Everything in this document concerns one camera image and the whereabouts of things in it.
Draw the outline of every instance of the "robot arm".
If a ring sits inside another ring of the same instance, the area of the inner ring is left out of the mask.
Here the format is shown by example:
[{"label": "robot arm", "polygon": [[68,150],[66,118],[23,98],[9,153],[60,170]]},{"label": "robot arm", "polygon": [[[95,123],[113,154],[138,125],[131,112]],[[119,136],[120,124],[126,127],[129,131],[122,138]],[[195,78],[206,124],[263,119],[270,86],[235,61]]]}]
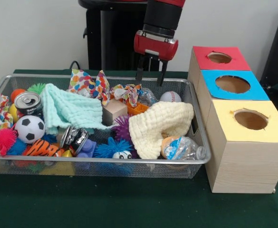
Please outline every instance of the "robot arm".
[{"label": "robot arm", "polygon": [[148,0],[142,30],[134,37],[134,50],[141,54],[136,80],[142,80],[145,58],[154,58],[163,63],[157,84],[162,85],[168,61],[178,48],[174,39],[185,0]]}]

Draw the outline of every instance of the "pink spiky ball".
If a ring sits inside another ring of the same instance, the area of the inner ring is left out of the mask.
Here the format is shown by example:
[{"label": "pink spiky ball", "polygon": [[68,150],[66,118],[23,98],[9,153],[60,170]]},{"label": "pink spiky ball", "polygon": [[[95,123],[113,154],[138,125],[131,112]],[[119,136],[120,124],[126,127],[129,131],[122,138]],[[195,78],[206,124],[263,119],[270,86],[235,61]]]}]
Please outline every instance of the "pink spiky ball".
[{"label": "pink spiky ball", "polygon": [[17,135],[16,131],[12,129],[1,129],[0,130],[0,154],[5,156],[7,151],[16,142]]}]

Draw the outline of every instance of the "black cable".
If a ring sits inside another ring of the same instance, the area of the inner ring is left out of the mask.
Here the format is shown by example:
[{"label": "black cable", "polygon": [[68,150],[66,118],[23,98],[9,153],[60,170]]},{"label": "black cable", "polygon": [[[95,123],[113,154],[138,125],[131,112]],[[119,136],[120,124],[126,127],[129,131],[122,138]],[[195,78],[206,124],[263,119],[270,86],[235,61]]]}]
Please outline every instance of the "black cable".
[{"label": "black cable", "polygon": [[80,70],[81,67],[80,67],[80,64],[77,62],[77,61],[73,61],[69,67],[69,69],[72,69],[73,65],[76,64],[77,65],[77,68]]}]

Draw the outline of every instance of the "wire mesh basket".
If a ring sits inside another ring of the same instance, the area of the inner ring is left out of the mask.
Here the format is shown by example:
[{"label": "wire mesh basket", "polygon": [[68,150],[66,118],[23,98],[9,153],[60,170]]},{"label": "wire mesh basket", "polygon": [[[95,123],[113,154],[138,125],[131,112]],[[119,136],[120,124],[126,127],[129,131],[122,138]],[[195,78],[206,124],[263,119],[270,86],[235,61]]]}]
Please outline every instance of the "wire mesh basket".
[{"label": "wire mesh basket", "polygon": [[[110,85],[135,84],[134,78],[107,77]],[[0,94],[10,95],[14,89],[28,89],[36,83],[53,83],[58,88],[68,89],[70,77],[61,75],[17,75],[13,74],[0,81]],[[211,158],[208,139],[203,127],[197,97],[192,84],[184,79],[165,79],[158,87],[156,78],[144,78],[142,87],[152,90],[157,99],[167,91],[175,91],[183,102],[192,103],[195,117],[186,136],[192,138],[199,146],[204,146],[206,157],[200,161],[190,160],[145,160],[107,158],[67,158],[38,156],[0,156],[1,174],[31,175],[68,175],[68,176],[118,176],[145,178],[193,178],[202,164]],[[110,132],[95,130],[89,139],[107,143]]]}]

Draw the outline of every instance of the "circular hole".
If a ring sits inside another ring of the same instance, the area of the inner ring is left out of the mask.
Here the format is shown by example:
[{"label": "circular hole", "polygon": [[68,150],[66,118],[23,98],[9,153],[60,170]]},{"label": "circular hole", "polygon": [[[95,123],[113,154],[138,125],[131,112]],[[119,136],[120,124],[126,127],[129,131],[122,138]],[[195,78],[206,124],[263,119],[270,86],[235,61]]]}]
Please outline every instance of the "circular hole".
[{"label": "circular hole", "polygon": [[268,125],[267,117],[253,110],[238,111],[234,117],[239,124],[252,130],[261,130]]},{"label": "circular hole", "polygon": [[229,63],[232,60],[231,56],[220,52],[211,52],[207,57],[214,63]]},{"label": "circular hole", "polygon": [[230,75],[218,77],[216,79],[216,85],[225,91],[236,94],[245,93],[251,88],[246,80]]}]

